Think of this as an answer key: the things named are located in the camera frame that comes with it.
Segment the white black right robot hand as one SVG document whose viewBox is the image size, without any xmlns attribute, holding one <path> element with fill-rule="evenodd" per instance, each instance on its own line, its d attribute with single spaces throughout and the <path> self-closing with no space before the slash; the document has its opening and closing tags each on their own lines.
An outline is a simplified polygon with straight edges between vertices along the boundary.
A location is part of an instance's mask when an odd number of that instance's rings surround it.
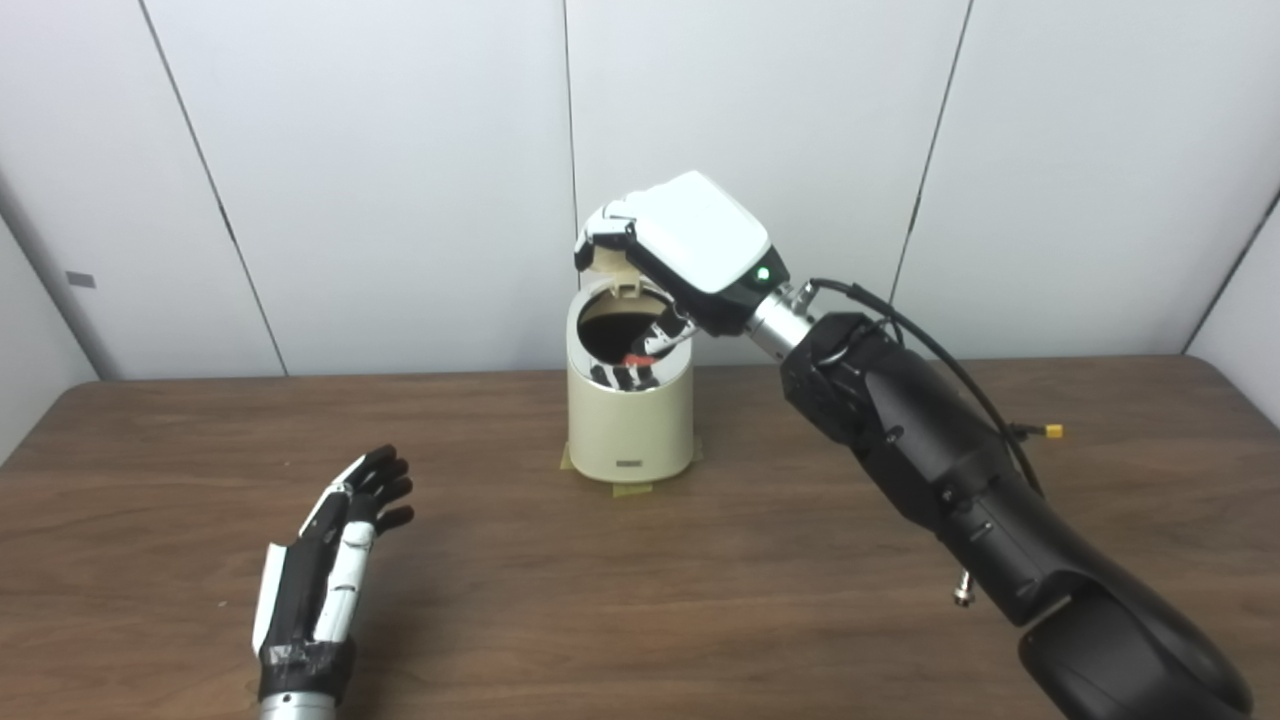
<svg viewBox="0 0 1280 720">
<path fill-rule="evenodd" d="M 698 170 L 594 211 L 573 246 L 575 266 L 584 272 L 608 252 L 669 299 L 631 343 L 627 364 L 649 364 L 698 332 L 753 333 L 765 302 L 790 282 L 765 227 Z"/>
</svg>

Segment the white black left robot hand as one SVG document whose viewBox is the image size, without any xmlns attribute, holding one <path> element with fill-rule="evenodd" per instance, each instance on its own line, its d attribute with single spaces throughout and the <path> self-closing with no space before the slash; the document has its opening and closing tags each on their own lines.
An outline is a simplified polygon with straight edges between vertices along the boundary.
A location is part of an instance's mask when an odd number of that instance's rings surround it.
<svg viewBox="0 0 1280 720">
<path fill-rule="evenodd" d="M 394 507 L 408 464 L 384 445 L 325 486 L 297 537 L 268 547 L 251 647 L 261 719 L 334 719 L 355 674 L 351 635 L 378 538 L 413 519 Z"/>
</svg>

